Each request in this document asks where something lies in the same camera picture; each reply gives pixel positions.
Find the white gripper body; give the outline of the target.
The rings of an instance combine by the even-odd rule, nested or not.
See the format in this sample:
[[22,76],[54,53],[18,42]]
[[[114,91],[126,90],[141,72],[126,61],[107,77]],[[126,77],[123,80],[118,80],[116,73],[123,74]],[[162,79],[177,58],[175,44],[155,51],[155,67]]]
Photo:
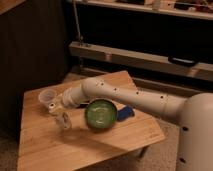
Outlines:
[[63,104],[62,95],[61,94],[56,96],[51,101],[51,103],[48,106],[48,111],[53,116],[57,116],[57,115],[62,114],[62,113],[64,113],[66,111],[66,107]]

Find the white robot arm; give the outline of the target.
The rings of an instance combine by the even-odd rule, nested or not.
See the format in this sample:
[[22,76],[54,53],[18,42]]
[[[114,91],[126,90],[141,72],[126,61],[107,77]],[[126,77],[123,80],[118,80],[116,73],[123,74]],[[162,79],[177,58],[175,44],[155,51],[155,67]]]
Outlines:
[[66,108],[76,108],[82,102],[95,98],[129,105],[179,125],[176,171],[213,171],[213,93],[184,98],[119,88],[91,77],[56,96],[48,110],[57,116]]

